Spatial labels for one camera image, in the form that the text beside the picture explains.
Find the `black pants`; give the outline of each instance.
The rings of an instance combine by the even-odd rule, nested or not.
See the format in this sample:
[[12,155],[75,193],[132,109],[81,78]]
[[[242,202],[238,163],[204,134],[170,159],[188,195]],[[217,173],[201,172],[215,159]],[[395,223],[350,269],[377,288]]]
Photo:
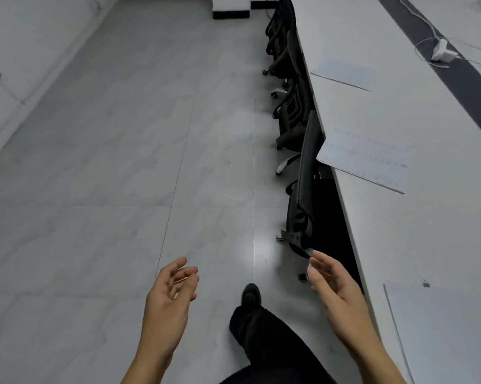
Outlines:
[[336,384],[301,338],[262,306],[237,307],[230,331],[251,365],[221,384]]

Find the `black shoe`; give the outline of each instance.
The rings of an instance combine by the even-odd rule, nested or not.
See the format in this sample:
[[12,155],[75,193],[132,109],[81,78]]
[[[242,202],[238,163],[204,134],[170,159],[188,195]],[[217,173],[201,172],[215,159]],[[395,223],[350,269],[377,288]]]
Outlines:
[[260,290],[254,283],[248,284],[242,292],[242,306],[260,306],[262,304],[262,296]]

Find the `charger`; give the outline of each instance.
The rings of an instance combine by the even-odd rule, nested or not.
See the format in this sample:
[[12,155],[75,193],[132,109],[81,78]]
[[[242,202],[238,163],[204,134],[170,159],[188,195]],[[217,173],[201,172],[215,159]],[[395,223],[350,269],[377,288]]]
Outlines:
[[450,63],[459,55],[458,52],[447,49],[448,40],[441,38],[432,52],[431,60],[434,62]]

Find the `paper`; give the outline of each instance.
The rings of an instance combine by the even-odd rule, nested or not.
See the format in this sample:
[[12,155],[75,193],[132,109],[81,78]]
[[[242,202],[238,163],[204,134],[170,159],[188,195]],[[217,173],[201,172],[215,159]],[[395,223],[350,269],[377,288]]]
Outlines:
[[375,84],[375,70],[357,64],[342,62],[337,59],[324,59],[312,74],[372,91]]
[[414,384],[481,384],[481,303],[472,293],[384,288]]
[[326,134],[317,160],[403,194],[411,150],[352,131],[333,129]]

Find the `tiled floor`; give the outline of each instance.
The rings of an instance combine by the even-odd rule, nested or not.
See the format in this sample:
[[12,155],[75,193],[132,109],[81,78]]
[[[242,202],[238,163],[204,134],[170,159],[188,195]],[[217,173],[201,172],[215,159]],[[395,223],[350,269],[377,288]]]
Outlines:
[[292,153],[275,151],[265,11],[121,0],[0,153],[0,384],[114,383],[157,269],[186,255],[199,298],[165,384],[248,361],[228,333],[245,284],[342,383],[355,365],[296,275],[284,228]]

